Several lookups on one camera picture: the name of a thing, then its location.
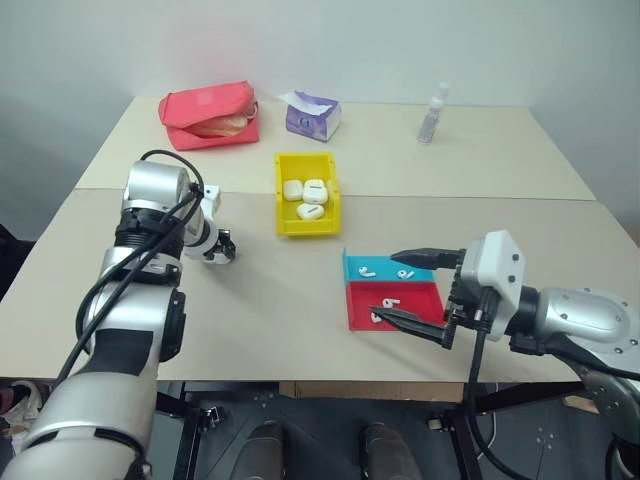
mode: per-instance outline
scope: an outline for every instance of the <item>tissue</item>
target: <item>tissue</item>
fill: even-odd
[[[329,98],[304,92],[289,92],[279,98],[287,103],[287,130],[326,142],[336,131],[342,117],[340,104]]]

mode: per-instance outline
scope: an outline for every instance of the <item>wire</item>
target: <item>wire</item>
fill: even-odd
[[[191,202],[194,198],[195,198],[195,195],[193,193],[188,193],[187,195],[185,195],[185,197],[180,202],[178,202],[173,208],[171,208],[169,211],[167,211],[163,215],[163,217],[160,219],[160,223],[165,223],[171,217],[171,215],[173,215],[178,210],[183,208],[185,205],[187,205],[189,202]],[[129,264],[129,262],[131,262],[134,258],[140,256],[141,254],[143,254],[147,250],[150,250],[151,248],[153,248],[155,243],[158,241],[158,238],[159,238],[158,235],[154,235],[154,236],[151,237],[151,239],[147,243],[145,243],[143,245],[140,245],[138,248],[133,250],[123,260],[121,260],[116,265],[114,265],[112,268],[110,268],[89,289],[89,291],[86,293],[86,295],[82,299],[82,302],[80,302],[80,307],[78,308],[78,312],[76,313],[76,338],[80,338],[80,335],[82,335],[82,330],[84,330],[84,318],[86,316],[87,308],[89,307],[89,304],[91,303],[91,301],[98,294],[98,292],[102,288],[104,288],[104,286],[107,283],[109,283],[111,280],[113,280],[113,278],[118,273],[120,273],[122,271],[122,269]],[[89,353],[89,351],[86,348],[86,345],[84,347],[84,350],[85,350],[85,352]]]
[[[606,480],[611,480],[613,478],[613,454],[616,451],[616,439],[612,438],[609,443],[609,447],[607,448],[607,453],[604,457],[604,478]]]
[[[155,154],[165,154],[170,157],[173,157],[186,165],[194,174],[194,176],[198,180],[198,188],[195,191],[192,191],[188,195],[185,195],[185,198],[181,200],[178,204],[176,204],[173,208],[171,208],[161,219],[161,222],[166,221],[170,215],[177,212],[179,209],[186,206],[189,202],[193,202],[193,205],[187,212],[187,214],[176,223],[173,228],[161,239],[158,238],[157,235],[154,235],[145,245],[136,248],[133,252],[127,255],[126,258],[118,262],[112,269],[110,269],[105,275],[103,275],[91,289],[85,295],[80,308],[78,309],[78,313],[76,315],[76,332],[78,327],[78,319],[80,322],[84,321],[84,311],[86,310],[88,304],[90,303],[93,295],[95,295],[101,288],[103,288],[109,280],[113,279],[114,276],[119,273],[124,266],[126,266],[131,260],[133,260],[137,256],[141,256],[146,252],[144,257],[141,257],[136,266],[122,279],[122,281],[118,284],[118,286],[111,293],[109,298],[102,305],[100,310],[96,313],[96,315],[92,318],[92,320],[87,324],[84,329],[81,330],[80,335],[78,336],[78,341],[71,349],[71,352],[67,356],[67,359],[64,362],[64,365],[60,369],[60,373],[58,373],[58,377],[54,383],[54,389],[60,385],[71,373],[73,365],[78,359],[78,356],[84,349],[85,345],[97,330],[98,326],[104,320],[104,318],[109,314],[113,306],[117,303],[122,293],[126,290],[126,288],[131,284],[134,278],[142,271],[142,269],[153,259],[170,241],[173,240],[174,236],[179,234],[184,226],[191,220],[193,215],[195,215],[198,208],[200,208],[200,201],[204,195],[204,181],[202,180],[202,176],[200,172],[196,170],[196,168],[189,163],[187,160],[182,158],[180,155],[177,155],[173,152],[169,152],[167,150],[150,150],[145,153],[140,160],[144,161],[151,155]]]
[[[489,446],[485,443],[484,438],[482,438],[482,433],[478,427],[478,419],[476,417],[476,387],[478,385],[478,374],[480,373],[480,364],[482,363],[482,353],[484,351],[486,336],[486,332],[481,330],[476,333],[476,344],[473,349],[473,360],[471,361],[471,369],[467,385],[467,399],[465,402],[467,421],[469,422],[471,434],[473,435],[476,444],[480,447],[482,453],[484,453],[487,460],[489,460],[494,467],[515,480],[530,480],[529,477],[525,477],[506,466],[493,454],[489,449]]]
[[[614,377],[628,378],[629,380],[636,380],[640,382],[640,373],[637,373],[637,372],[630,372],[629,370],[620,370],[619,368],[608,367],[606,365],[598,365],[597,363],[591,362],[585,359],[584,357],[573,355],[562,349],[556,349],[554,347],[545,346],[545,352],[550,353],[551,355],[555,355],[556,357],[562,358],[564,360],[569,360],[571,362],[579,363],[580,365],[584,365],[585,367],[588,367],[591,370],[595,370],[597,372],[613,375]]]
[[[204,180],[202,180],[202,175],[200,175],[200,172],[198,172],[196,167],[194,167],[193,164],[191,164],[191,162],[189,162],[186,158],[181,157],[177,153],[170,152],[169,150],[149,150],[147,153],[145,153],[140,157],[140,161],[144,162],[147,158],[149,158],[152,155],[167,155],[168,157],[172,157],[178,160],[180,163],[186,166],[189,170],[191,170],[191,173],[193,173],[193,176],[196,177],[196,180],[198,180],[198,186],[200,187],[201,193],[204,194]]]
[[[500,386],[496,383],[496,391],[493,393],[498,393],[498,390],[500,390]],[[487,442],[487,448],[491,448],[491,446],[493,445],[493,442],[496,441],[497,433],[498,433],[498,424],[497,424],[496,412],[494,410],[493,412],[491,412],[491,436],[489,437],[489,441]],[[484,457],[484,452],[478,452],[478,455],[476,458],[480,460],[482,457]]]

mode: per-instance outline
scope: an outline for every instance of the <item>black metal frame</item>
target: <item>black metal frame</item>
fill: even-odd
[[[495,393],[478,396],[476,398],[476,413],[489,413],[582,391],[584,391],[584,385],[581,382],[522,383]],[[193,480],[200,439],[206,430],[203,427],[211,419],[209,411],[193,405],[185,397],[183,385],[180,398],[158,392],[156,402],[156,410],[159,412],[184,420],[173,480]],[[440,418],[443,429],[451,434],[461,478],[463,480],[481,480],[482,472],[477,459],[475,443],[467,424],[465,404],[462,403],[456,408],[444,412]]]
[[[551,400],[584,391],[581,382],[565,383],[522,383],[505,388],[496,393],[480,395],[476,398],[476,413],[488,413],[504,408],[517,407],[541,400]],[[478,463],[475,444],[465,416],[465,404],[445,412],[443,427],[451,433],[451,441],[458,458],[460,475],[463,480],[481,480],[482,472]]]
[[[173,469],[173,480],[193,480],[200,448],[200,438],[204,433],[204,424],[209,421],[207,410],[193,405],[185,399],[184,386],[180,398],[158,392],[156,410],[184,421],[180,445]]]

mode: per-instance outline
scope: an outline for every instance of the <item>pink bag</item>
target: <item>pink bag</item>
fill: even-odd
[[[176,150],[260,140],[258,103],[247,82],[170,93],[158,115]]]

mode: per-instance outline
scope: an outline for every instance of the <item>table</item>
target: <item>table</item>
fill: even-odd
[[[39,240],[0,305],[6,338],[29,338],[37,354],[18,356],[21,342],[7,342],[0,352],[2,375],[46,378],[57,372],[75,341],[80,299],[112,244],[121,196],[122,190],[111,189],[72,192]],[[371,212],[384,221],[374,221]],[[182,352],[161,365],[160,379],[465,381],[471,331],[459,329],[454,349],[446,351],[399,332],[347,330],[345,246],[355,255],[459,248],[508,227],[528,261],[528,284],[588,285],[616,292],[635,308],[639,303],[638,250],[597,202],[347,196],[343,233],[320,239],[277,237],[271,195],[224,194],[219,213],[238,257],[226,266],[184,259]],[[437,274],[443,296],[450,278]],[[516,355],[502,341],[488,343],[480,379],[575,376],[552,357]]]
[[[76,188],[123,188],[140,155],[171,148],[159,100],[133,100]],[[595,199],[526,108],[448,107],[428,146],[420,105],[345,104],[326,144],[286,131],[285,112],[261,103],[258,143],[183,154],[225,192],[273,193],[275,152],[331,151],[347,195]]]
[[[29,339],[32,352],[6,342],[0,375],[57,374],[75,341],[77,306],[112,245],[131,162],[170,148],[157,102],[134,99],[0,304],[5,338]],[[344,112],[323,144],[286,132],[284,105],[262,102],[259,143],[186,152],[205,181],[222,185],[218,220],[239,253],[227,266],[184,259],[185,337],[180,355],[161,365],[161,380],[465,381],[470,331],[459,329],[448,352],[399,332],[347,330],[345,247],[354,255],[460,248],[507,228],[528,259],[530,285],[589,285],[638,308],[638,249],[527,109],[451,107],[426,147],[414,138],[422,106],[346,104]],[[343,233],[277,237],[273,155],[318,150],[335,156]],[[450,278],[437,274],[443,297]],[[503,341],[487,346],[480,379],[575,375],[550,357],[514,355]]]

